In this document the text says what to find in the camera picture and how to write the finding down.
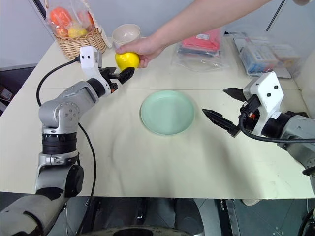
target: black cable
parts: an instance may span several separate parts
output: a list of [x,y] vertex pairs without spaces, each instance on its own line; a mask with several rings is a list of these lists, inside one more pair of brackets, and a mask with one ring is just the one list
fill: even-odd
[[79,229],[77,231],[77,235],[80,234],[81,230],[82,230],[82,227],[83,227],[83,224],[88,216],[88,212],[90,211],[90,208],[91,208],[91,202],[92,202],[92,197],[93,197],[93,194],[94,194],[94,189],[95,189],[95,182],[96,182],[96,158],[95,158],[95,152],[94,152],[94,148],[92,146],[92,143],[91,143],[91,140],[88,136],[88,134],[86,133],[85,129],[82,127],[82,125],[79,123],[79,127],[82,129],[83,133],[85,134],[85,136],[87,137],[87,140],[89,142],[89,145],[90,145],[90,148],[91,148],[91,151],[92,151],[92,154],[93,154],[93,163],[94,163],[94,176],[93,176],[93,184],[92,184],[92,190],[91,190],[91,195],[89,197],[89,201],[88,201],[88,207],[87,207],[87,210],[85,211],[85,214],[83,216],[83,219],[81,221],[81,224],[79,226]]
[[37,100],[37,103],[39,106],[41,106],[41,102],[40,102],[40,98],[39,98],[39,92],[40,92],[40,89],[41,89],[41,86],[43,85],[43,83],[45,82],[45,80],[47,79],[48,76],[50,76],[52,73],[54,73],[56,70],[59,70],[60,68],[63,68],[64,66],[66,65],[70,65],[76,61],[79,61],[79,57],[76,57],[75,59],[71,60],[71,61],[68,61],[66,62],[65,64],[62,64],[60,66],[57,66],[55,69],[49,71],[42,79],[41,81],[39,82],[38,86],[37,86],[37,90],[36,90],[36,100]]
[[248,137],[252,139],[256,139],[263,142],[285,143],[285,144],[315,143],[315,139],[276,139],[276,138],[267,138],[267,137],[254,135],[244,127],[244,121],[246,120],[246,118],[247,118],[246,113],[242,113],[238,121],[238,126],[245,135],[247,135]]
[[[55,69],[49,71],[42,79],[41,81],[39,82],[38,86],[37,86],[37,90],[36,90],[36,100],[37,100],[37,103],[39,106],[41,106],[41,101],[40,101],[40,98],[39,98],[39,92],[40,92],[40,89],[41,89],[41,86],[43,85],[43,83],[45,82],[45,80],[48,78],[48,76],[50,76],[52,73],[54,73],[56,70],[59,70],[60,68],[63,68],[64,66],[66,65],[70,65],[76,61],[80,61],[80,57],[76,57],[75,59],[65,63],[65,64],[62,64],[60,66],[57,66]],[[94,195],[94,189],[95,189],[95,182],[96,182],[96,156],[95,156],[95,152],[94,152],[94,148],[93,148],[93,145],[92,145],[92,142],[87,134],[87,132],[85,131],[85,129],[82,127],[82,125],[80,123],[78,123],[80,129],[83,131],[85,137],[87,138],[88,140],[88,143],[90,145],[90,148],[91,148],[91,151],[92,151],[92,155],[93,155],[93,164],[94,164],[94,177],[93,177],[93,184],[92,184],[92,190],[91,190],[91,194],[90,194],[90,197],[89,197],[89,201],[88,201],[88,207],[87,207],[87,210],[84,214],[84,217],[82,219],[82,222],[79,226],[79,229],[77,231],[76,234],[79,234],[82,230],[82,227],[83,227],[83,224],[84,224],[84,221],[86,220],[86,217],[88,215],[88,212],[90,211],[90,207],[91,207],[91,201],[92,201],[92,198],[93,198],[93,195]],[[77,163],[78,165],[80,165],[80,159],[78,158],[77,160]]]
[[307,213],[307,215],[304,217],[304,219],[302,221],[302,224],[301,224],[301,226],[299,228],[299,232],[297,233],[297,236],[302,236],[303,235],[305,226],[306,226],[308,220],[310,219],[310,217],[312,216],[313,211],[314,211],[314,209],[311,210],[309,213]]

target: yellow fruit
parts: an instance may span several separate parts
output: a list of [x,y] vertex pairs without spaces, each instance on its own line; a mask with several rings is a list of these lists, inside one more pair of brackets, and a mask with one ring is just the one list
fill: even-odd
[[136,53],[124,53],[115,55],[117,66],[121,71],[127,67],[137,68],[140,62],[139,56]]
[[88,32],[85,28],[78,26],[71,26],[68,30],[68,36],[70,38],[77,38],[86,35]]

